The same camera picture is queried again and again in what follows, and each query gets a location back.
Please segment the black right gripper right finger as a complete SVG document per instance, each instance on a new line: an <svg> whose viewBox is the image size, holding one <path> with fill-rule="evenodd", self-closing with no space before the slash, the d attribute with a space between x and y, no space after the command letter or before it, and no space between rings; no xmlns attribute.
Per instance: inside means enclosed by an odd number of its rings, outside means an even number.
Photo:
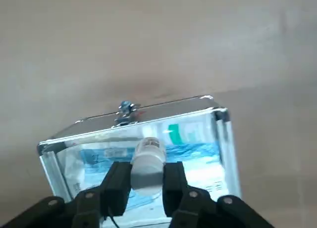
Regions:
<svg viewBox="0 0 317 228"><path fill-rule="evenodd" d="M166 163L162 201L170 228L271 228L247 203L234 195L217 201L208 191L188 185L182 162Z"/></svg>

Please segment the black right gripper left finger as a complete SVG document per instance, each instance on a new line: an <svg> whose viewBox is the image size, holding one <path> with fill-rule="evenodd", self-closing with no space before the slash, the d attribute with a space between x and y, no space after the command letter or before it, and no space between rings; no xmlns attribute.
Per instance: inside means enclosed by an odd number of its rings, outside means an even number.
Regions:
<svg viewBox="0 0 317 228"><path fill-rule="evenodd" d="M99 186L70 202L49 196L3 225L5 228L100 228L107 217L122 216L131 190L129 162L113 162Z"/></svg>

